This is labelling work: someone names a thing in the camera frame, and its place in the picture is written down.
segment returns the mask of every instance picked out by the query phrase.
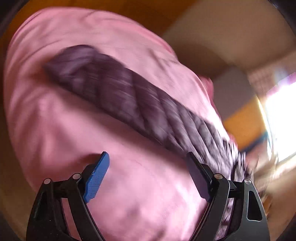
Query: screw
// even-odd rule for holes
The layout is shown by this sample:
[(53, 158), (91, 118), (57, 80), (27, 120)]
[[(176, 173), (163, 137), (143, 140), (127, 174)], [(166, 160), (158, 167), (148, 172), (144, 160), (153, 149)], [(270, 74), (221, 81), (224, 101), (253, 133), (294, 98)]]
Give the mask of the screw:
[(223, 176), (222, 176), (220, 173), (216, 173), (216, 174), (214, 175), (214, 177), (215, 177), (216, 179), (219, 179), (219, 180), (221, 180), (221, 179), (223, 178)]
[(251, 184), (252, 183), (252, 181), (250, 180), (250, 179), (248, 179), (248, 178), (246, 178), (245, 180), (244, 180), (244, 182), (246, 183), (246, 184)]
[(49, 184), (51, 182), (51, 179), (50, 178), (47, 178), (43, 181), (44, 184)]
[(81, 177), (80, 173), (75, 173), (75, 174), (72, 176), (72, 178), (75, 179), (75, 180), (79, 179), (80, 177)]

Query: blue gripper pad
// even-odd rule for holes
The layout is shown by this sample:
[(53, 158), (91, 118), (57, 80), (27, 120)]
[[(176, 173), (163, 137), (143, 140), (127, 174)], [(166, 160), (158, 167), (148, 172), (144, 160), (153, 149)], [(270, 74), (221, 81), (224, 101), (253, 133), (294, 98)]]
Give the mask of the blue gripper pad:
[(88, 203), (92, 198), (96, 196), (98, 189), (103, 181), (103, 178), (108, 170), (110, 164), (109, 154), (103, 152), (98, 164), (94, 168), (90, 177), (87, 179), (85, 184), (85, 192), (83, 199), (85, 203)]

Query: pink bedding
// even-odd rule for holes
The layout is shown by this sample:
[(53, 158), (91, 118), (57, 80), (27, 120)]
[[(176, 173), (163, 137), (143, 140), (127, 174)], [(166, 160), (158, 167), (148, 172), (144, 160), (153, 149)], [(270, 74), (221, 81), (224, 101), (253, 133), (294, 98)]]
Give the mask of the pink bedding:
[(160, 37), (113, 13), (48, 8), (18, 29), (5, 64), (9, 134), (27, 181), (37, 191), (107, 151), (110, 167), (88, 204), (106, 240), (189, 240), (206, 202), (183, 160), (47, 79), (44, 63), (79, 44), (119, 60), (229, 138), (201, 80)]

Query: purple fabric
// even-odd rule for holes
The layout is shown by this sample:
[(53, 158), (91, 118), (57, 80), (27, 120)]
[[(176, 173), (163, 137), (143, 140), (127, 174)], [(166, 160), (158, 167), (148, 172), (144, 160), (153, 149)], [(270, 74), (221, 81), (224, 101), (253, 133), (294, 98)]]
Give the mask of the purple fabric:
[[(64, 49), (45, 69), (63, 88), (177, 155), (185, 157), (192, 151), (214, 173), (229, 180), (250, 178), (245, 154), (223, 140), (212, 124), (112, 57), (91, 46), (77, 45)], [(229, 202), (217, 238), (226, 231), (231, 207)]]

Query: pink cushion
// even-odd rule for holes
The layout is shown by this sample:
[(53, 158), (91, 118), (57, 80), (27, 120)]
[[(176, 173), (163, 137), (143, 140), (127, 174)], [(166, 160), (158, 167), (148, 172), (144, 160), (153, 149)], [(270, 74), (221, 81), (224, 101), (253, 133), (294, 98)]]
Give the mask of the pink cushion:
[(110, 167), (88, 204), (106, 240), (188, 240), (206, 202), (183, 160), (61, 89), (44, 73), (44, 63), (78, 44), (95, 46), (124, 63), (228, 138), (200, 79), (161, 38), (113, 13), (48, 8), (18, 29), (5, 65), (9, 134), (27, 181), (37, 191), (45, 178), (68, 179), (107, 151)]

